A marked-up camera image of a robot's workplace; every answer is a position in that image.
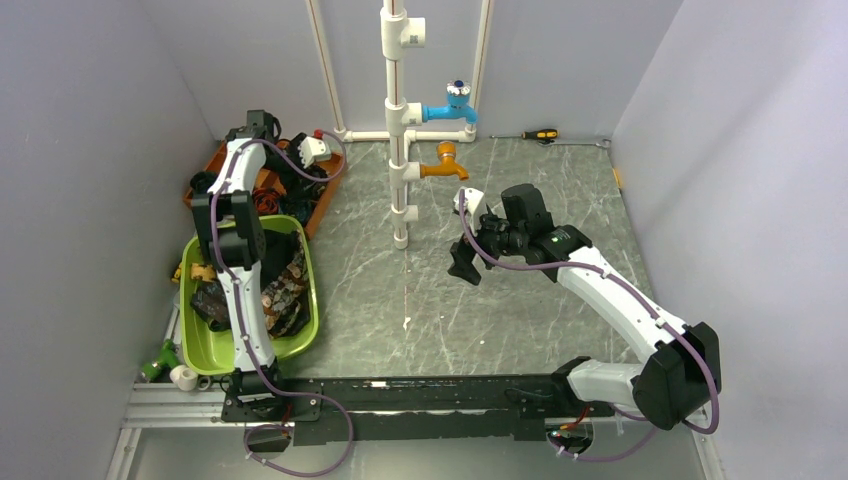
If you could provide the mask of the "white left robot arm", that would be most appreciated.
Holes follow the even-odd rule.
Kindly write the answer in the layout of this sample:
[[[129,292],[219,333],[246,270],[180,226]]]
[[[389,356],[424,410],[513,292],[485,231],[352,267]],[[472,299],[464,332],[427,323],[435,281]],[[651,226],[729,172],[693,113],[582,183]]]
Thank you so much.
[[[261,170],[289,170],[309,182],[334,181],[344,169],[318,175],[317,165],[331,159],[325,131],[317,130],[279,145],[282,128],[271,113],[256,109],[244,125],[226,136],[226,156],[215,180],[193,195],[190,205],[201,253],[216,272],[231,322],[234,375],[230,393],[248,395],[248,407],[264,420],[279,417],[288,399],[305,391],[286,391],[277,354],[267,331],[261,273],[266,238],[254,203]]]

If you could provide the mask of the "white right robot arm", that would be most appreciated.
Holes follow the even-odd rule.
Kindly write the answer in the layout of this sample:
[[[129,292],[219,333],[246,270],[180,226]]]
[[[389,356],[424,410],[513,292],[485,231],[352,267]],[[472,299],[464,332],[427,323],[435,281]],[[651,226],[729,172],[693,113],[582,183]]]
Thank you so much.
[[[578,357],[552,376],[551,401],[574,415],[598,402],[637,411],[661,430],[683,424],[705,435],[717,431],[722,388],[720,344],[707,323],[689,324],[628,281],[573,225],[558,225],[539,189],[519,184],[501,194],[505,214],[482,191],[461,188],[453,199],[462,235],[450,248],[448,272],[472,285],[486,269],[544,274],[577,295],[625,340],[637,360],[609,363]]]

